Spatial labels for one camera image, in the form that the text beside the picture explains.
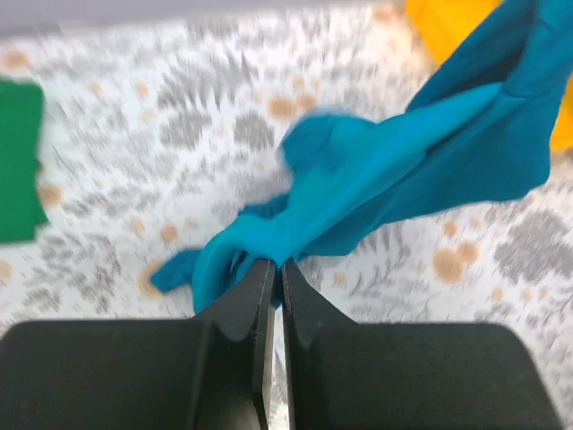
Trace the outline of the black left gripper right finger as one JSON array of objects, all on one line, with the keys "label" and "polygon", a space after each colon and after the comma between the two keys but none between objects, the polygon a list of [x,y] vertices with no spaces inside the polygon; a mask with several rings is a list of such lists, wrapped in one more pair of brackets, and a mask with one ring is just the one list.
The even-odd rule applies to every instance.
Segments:
[{"label": "black left gripper right finger", "polygon": [[359,323],[281,271],[294,429],[559,429],[535,364],[483,322]]}]

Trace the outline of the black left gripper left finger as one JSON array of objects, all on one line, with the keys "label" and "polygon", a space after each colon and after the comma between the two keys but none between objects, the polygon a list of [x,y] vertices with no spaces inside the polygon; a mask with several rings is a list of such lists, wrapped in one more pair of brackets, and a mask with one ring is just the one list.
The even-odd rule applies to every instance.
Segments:
[{"label": "black left gripper left finger", "polygon": [[276,267],[189,319],[21,322],[1,339],[4,429],[265,429]]}]

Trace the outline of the blue t shirt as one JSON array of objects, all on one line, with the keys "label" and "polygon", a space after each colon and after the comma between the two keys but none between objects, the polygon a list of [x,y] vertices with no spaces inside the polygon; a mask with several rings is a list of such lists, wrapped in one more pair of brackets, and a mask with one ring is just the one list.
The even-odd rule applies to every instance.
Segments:
[{"label": "blue t shirt", "polygon": [[280,143],[291,188],[244,207],[150,281],[161,292],[190,285],[201,311],[258,259],[345,255],[384,224],[521,198],[549,177],[571,72],[571,2],[506,1],[404,113],[379,123],[330,109],[302,117]]}]

